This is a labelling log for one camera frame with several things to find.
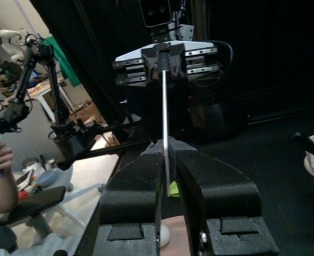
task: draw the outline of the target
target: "dark floor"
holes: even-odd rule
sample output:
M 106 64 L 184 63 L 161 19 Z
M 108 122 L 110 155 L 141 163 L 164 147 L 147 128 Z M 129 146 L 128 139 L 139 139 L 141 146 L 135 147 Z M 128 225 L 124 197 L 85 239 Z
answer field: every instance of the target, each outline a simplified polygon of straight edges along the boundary
M 281 256 L 314 256 L 314 177 L 294 132 L 314 134 L 314 114 L 247 127 L 231 140 L 196 145 L 256 183 L 263 217 Z

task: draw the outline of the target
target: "black cable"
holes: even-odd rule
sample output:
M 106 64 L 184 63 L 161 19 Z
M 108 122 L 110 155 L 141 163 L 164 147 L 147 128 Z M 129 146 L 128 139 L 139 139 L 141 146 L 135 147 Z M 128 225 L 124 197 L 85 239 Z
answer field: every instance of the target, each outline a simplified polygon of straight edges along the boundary
M 225 46 L 227 47 L 227 49 L 228 49 L 228 51 L 229 51 L 229 58 L 228 58 L 228 63 L 227 63 L 227 67 L 225 67 L 225 69 L 224 69 L 224 76 L 227 75 L 227 73 L 228 73 L 228 70 L 229 70 L 229 68 L 231 68 L 231 65 L 232 65 L 232 62 L 233 62 L 233 48 L 232 48 L 232 46 L 227 43 L 227 42 L 224 42 L 224 41 L 219 41 L 219 40 L 208 40 L 208 42 L 212 42 L 213 44 L 220 44 L 220 45 L 223 45 L 223 46 Z

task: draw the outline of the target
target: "black curtain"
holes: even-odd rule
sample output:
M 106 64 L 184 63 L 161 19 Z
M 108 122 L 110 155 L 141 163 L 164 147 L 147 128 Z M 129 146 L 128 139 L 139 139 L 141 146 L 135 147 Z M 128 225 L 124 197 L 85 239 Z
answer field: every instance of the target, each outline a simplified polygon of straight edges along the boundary
M 30 1 L 104 118 L 123 119 L 124 97 L 133 112 L 155 114 L 156 94 L 117 88 L 110 67 L 117 56 L 151 43 L 139 1 Z M 314 108 L 314 0 L 208 0 L 207 6 L 208 39 L 235 50 L 225 99 L 241 102 L 251 116 Z
M 231 95 L 314 87 L 314 0 L 211 1 L 209 38 L 235 50 Z

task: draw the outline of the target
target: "metal rod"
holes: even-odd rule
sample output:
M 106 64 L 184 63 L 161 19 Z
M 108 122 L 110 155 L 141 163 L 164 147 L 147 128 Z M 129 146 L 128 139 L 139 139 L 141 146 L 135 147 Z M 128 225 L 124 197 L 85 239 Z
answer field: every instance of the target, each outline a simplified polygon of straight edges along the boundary
M 167 70 L 161 71 L 161 97 L 163 97 L 163 155 L 165 167 L 167 195 L 171 195 L 171 164 L 169 164 L 169 134 L 168 134 L 168 99 L 167 99 Z

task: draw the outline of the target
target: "person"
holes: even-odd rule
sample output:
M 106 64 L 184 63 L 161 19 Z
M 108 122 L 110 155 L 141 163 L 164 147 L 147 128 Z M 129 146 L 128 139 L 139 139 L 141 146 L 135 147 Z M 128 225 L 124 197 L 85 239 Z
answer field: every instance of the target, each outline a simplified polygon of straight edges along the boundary
M 12 148 L 0 141 L 0 213 L 10 212 L 18 203 L 18 191 L 12 173 Z M 0 256 L 50 256 L 50 252 L 64 250 L 68 255 L 76 250 L 80 236 L 58 237 L 49 234 L 42 245 L 30 248 L 16 248 L 16 235 L 8 227 L 0 226 Z
M 0 213 L 14 209 L 18 203 L 18 193 L 12 174 L 12 149 L 0 141 Z

